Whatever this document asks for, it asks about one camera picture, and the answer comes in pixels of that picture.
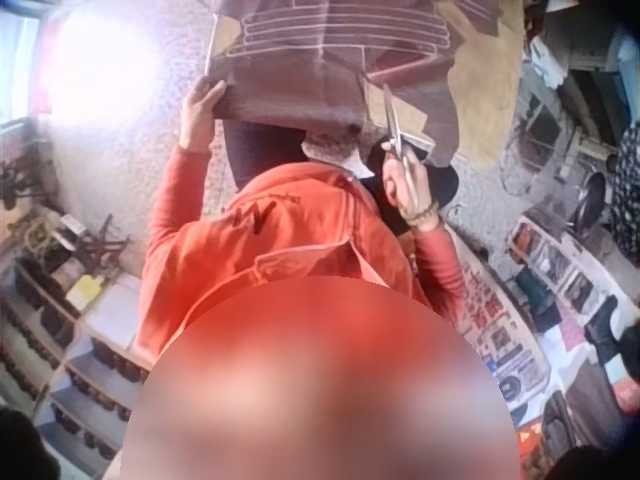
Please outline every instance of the orange sweatshirt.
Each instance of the orange sweatshirt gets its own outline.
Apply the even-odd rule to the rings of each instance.
[[[456,320],[465,287],[444,227],[414,234],[416,278],[360,182],[318,162],[286,164],[260,175],[221,218],[204,221],[209,159],[177,147],[155,200],[136,338],[150,361],[217,303],[284,278],[360,278]]]

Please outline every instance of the bright light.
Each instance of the bright light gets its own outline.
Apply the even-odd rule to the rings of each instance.
[[[149,101],[159,56],[139,29],[91,12],[63,25],[51,84],[53,114],[73,124],[122,127]]]

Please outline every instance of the scissors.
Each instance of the scissors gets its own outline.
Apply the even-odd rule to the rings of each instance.
[[[403,155],[404,144],[402,142],[402,133],[400,133],[400,123],[398,122],[398,114],[393,106],[393,95],[387,83],[384,84],[384,105],[387,112],[387,126],[389,127],[389,143],[391,143],[391,154],[402,162],[404,167],[405,179],[409,187],[409,195],[414,205],[418,205],[418,194],[416,192],[416,184],[413,180],[412,167],[409,165],[409,158]]]

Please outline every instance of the bracelet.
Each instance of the bracelet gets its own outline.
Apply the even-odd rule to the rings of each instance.
[[[405,221],[407,222],[407,224],[409,224],[410,227],[419,227],[424,220],[431,216],[431,214],[437,213],[438,208],[440,208],[440,204],[437,200],[434,200],[433,202],[431,202],[431,205],[425,208],[422,212],[411,218],[405,218]]]

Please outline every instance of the hand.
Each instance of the hand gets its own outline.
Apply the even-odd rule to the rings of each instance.
[[[391,149],[388,143],[382,144],[382,148],[386,151]],[[433,204],[431,197],[431,188],[429,187],[429,177],[427,169],[420,163],[415,152],[409,146],[405,147],[403,154],[409,160],[409,168],[411,168],[411,178],[414,180],[416,201],[411,197],[411,190],[407,184],[407,176],[405,175],[404,165],[394,155],[387,154],[387,158],[382,166],[382,181],[387,194],[389,203],[400,210],[400,215],[405,220],[410,220],[426,211]],[[423,219],[415,228],[422,232],[433,230],[440,223],[440,216],[437,210]]]
[[[223,80],[211,88],[208,77],[202,77],[182,102],[182,125],[179,145],[193,153],[209,153],[215,135],[213,107],[227,89]]]

